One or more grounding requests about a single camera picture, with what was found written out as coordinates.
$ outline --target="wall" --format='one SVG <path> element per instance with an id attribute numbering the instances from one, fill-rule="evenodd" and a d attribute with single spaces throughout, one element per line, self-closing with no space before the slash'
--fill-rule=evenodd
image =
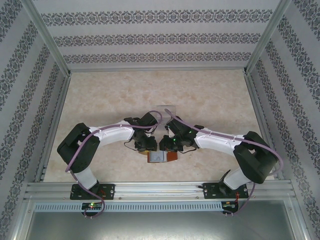
<path id="1" fill-rule="evenodd" d="M 0 1 L 0 240 L 33 182 L 65 76 L 17 0 Z"/>
<path id="2" fill-rule="evenodd" d="M 35 0 L 72 71 L 244 67 L 279 0 Z"/>
<path id="3" fill-rule="evenodd" d="M 251 73 L 312 239 L 320 239 L 319 5 L 293 0 Z"/>

